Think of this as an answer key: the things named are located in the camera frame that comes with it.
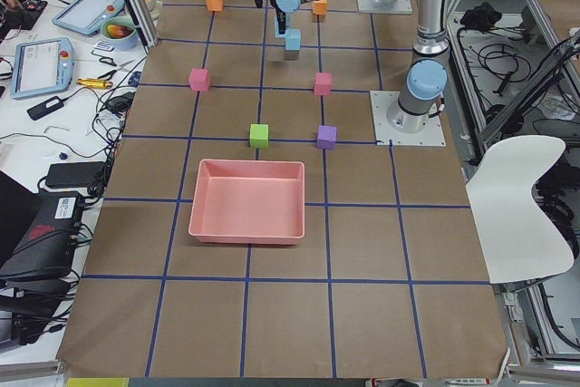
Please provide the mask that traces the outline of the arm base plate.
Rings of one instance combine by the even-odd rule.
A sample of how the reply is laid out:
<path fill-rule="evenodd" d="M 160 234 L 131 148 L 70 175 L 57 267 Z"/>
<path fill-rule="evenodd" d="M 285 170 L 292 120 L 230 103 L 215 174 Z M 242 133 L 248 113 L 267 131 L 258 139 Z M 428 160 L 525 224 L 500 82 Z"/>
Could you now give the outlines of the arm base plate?
<path fill-rule="evenodd" d="M 375 143 L 380 146 L 445 147 L 437 103 L 422 115 L 399 105 L 399 92 L 370 91 Z"/>
<path fill-rule="evenodd" d="M 357 0 L 358 11 L 366 14 L 410 15 L 411 0 Z"/>

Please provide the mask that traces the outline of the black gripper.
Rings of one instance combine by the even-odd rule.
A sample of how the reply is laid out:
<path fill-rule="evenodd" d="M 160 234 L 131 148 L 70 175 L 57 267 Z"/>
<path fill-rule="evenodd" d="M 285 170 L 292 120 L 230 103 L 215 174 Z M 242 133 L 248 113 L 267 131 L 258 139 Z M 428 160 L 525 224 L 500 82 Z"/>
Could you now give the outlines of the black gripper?
<path fill-rule="evenodd" d="M 286 36 L 287 32 L 287 17 L 286 13 L 278 6 L 275 7 L 275 35 Z"/>

